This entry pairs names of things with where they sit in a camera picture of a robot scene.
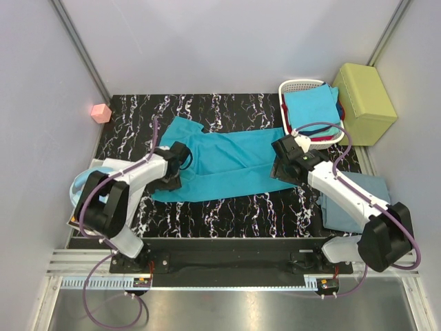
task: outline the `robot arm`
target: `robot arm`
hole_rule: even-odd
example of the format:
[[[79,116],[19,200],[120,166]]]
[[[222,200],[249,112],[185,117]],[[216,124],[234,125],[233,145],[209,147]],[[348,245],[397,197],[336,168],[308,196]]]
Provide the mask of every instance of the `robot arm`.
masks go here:
[[[121,254],[131,259],[136,258],[143,248],[143,242],[125,224],[130,195],[146,184],[150,191],[180,188],[179,168],[189,155],[187,146],[175,142],[170,149],[156,148],[147,163],[140,164],[127,173],[124,169],[121,170],[121,176],[110,181],[93,197],[85,211],[84,226],[103,235]],[[89,175],[74,211],[76,219],[79,219],[91,191],[114,173],[95,171]]]
[[[273,143],[276,160],[271,171],[273,178],[311,187],[325,193],[363,228],[361,236],[336,237],[324,244],[322,253],[332,263],[364,261],[370,268],[382,272],[410,252],[412,245],[402,231],[375,205],[391,213],[413,236],[410,212],[401,203],[389,205],[374,197],[337,171],[351,188],[333,174],[333,163],[317,150],[305,152],[296,138],[287,135]],[[366,200],[354,191],[364,195]]]

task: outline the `gray wall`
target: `gray wall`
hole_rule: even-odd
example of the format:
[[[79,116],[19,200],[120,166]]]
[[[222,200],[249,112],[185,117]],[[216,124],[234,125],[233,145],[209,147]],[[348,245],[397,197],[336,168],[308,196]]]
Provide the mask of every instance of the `gray wall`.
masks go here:
[[[365,64],[398,0],[63,0],[111,94],[276,92]]]
[[[101,97],[48,0],[2,1],[0,31],[0,329],[23,331],[65,243],[68,188],[92,156]]]
[[[393,201],[410,208],[434,312],[441,306],[440,17],[439,1],[414,1],[380,59],[378,71],[399,119],[370,148]]]

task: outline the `white laundry basket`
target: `white laundry basket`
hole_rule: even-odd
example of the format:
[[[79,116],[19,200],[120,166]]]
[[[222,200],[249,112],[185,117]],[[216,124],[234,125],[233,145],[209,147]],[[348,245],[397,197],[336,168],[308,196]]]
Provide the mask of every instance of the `white laundry basket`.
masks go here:
[[[292,79],[290,81],[284,81],[281,83],[281,85],[278,88],[278,99],[280,103],[280,111],[282,112],[282,121],[283,121],[283,130],[286,134],[291,134],[291,132],[288,130],[288,126],[285,120],[285,113],[283,111],[283,99],[282,95],[286,92],[295,92],[295,91],[303,91],[303,90],[309,90],[310,88],[316,88],[318,86],[321,86],[324,83],[324,81],[319,81],[317,79]],[[345,128],[343,126],[343,121],[340,121],[340,126],[342,128]],[[327,148],[331,147],[333,144],[339,142],[343,139],[345,134],[343,132],[339,132],[338,134],[335,134],[332,140],[327,141],[313,141],[311,143],[311,149],[316,150],[326,150]]]

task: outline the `teal cloth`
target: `teal cloth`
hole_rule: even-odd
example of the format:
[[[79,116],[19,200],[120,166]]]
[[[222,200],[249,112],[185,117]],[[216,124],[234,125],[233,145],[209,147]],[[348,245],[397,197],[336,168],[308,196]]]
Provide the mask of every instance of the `teal cloth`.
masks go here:
[[[386,182],[382,177],[358,174],[356,172],[342,172],[354,183],[371,193],[373,196],[388,203],[391,202]],[[337,203],[320,193],[323,215],[323,227],[331,230],[361,233],[362,228]]]
[[[199,202],[293,188],[271,178],[276,157],[271,143],[284,136],[282,128],[232,133],[203,133],[203,125],[175,117],[160,146],[175,141],[187,145],[193,162],[181,171],[182,188],[156,191],[161,202]]]
[[[313,122],[340,123],[336,107],[337,88],[331,88],[325,84],[309,90],[284,93],[284,98],[288,108],[289,124],[292,128],[299,128]],[[314,131],[325,127],[317,125],[308,127],[307,130]]]
[[[337,100],[338,100],[338,88],[330,88],[330,90],[331,90],[332,99],[334,100],[334,103],[337,103]],[[328,130],[322,131],[322,132],[319,132],[319,133],[316,133],[316,134],[313,134],[312,136],[309,136],[309,138],[319,138],[319,137],[335,136],[339,132],[340,132],[339,129],[331,126]]]

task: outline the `table surface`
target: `table surface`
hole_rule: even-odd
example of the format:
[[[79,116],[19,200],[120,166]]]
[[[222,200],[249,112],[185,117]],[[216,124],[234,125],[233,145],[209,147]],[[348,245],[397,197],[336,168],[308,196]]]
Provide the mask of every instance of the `table surface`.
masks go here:
[[[282,118],[277,94],[117,95],[112,98],[112,121],[105,124],[97,159],[137,161],[149,150],[152,119],[159,137],[175,116],[202,123],[210,132],[279,128]],[[333,161],[345,147],[325,154]],[[341,170],[360,172],[352,150]],[[327,237],[317,190],[308,185],[246,197],[199,203],[161,203],[145,193],[132,229],[140,237]]]

